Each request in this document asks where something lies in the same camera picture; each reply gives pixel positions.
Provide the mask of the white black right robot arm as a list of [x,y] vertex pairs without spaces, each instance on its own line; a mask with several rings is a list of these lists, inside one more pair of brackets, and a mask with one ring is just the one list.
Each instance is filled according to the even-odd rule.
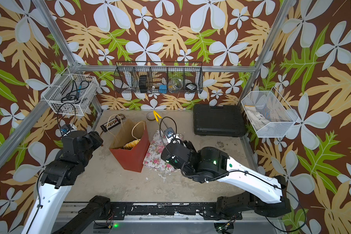
[[218,218],[237,217],[243,211],[254,211],[264,217],[280,217],[291,212],[283,176],[264,176],[217,148],[204,147],[196,151],[191,142],[175,139],[165,146],[161,159],[192,181],[224,182],[244,191],[217,199]]

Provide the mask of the red brown paper bag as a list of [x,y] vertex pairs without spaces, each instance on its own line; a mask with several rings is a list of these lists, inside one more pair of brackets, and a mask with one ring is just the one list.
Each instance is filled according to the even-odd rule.
[[[123,149],[125,144],[136,139],[140,139],[140,142],[133,149]],[[149,146],[147,123],[145,121],[133,122],[127,119],[121,124],[118,133],[114,135],[109,150],[123,169],[140,173]]]

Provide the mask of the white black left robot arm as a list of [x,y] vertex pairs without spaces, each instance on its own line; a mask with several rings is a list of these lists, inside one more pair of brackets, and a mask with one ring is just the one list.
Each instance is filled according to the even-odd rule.
[[62,149],[55,159],[46,165],[36,184],[37,199],[23,234],[49,234],[52,231],[61,206],[85,171],[93,152],[103,144],[96,131],[72,131],[63,135]]

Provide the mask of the ridged yellow striped bread loaf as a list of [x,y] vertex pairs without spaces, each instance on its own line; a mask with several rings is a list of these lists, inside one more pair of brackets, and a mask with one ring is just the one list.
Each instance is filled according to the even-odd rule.
[[133,140],[123,146],[124,150],[131,150],[133,149],[136,145],[138,145],[140,142],[140,139]]

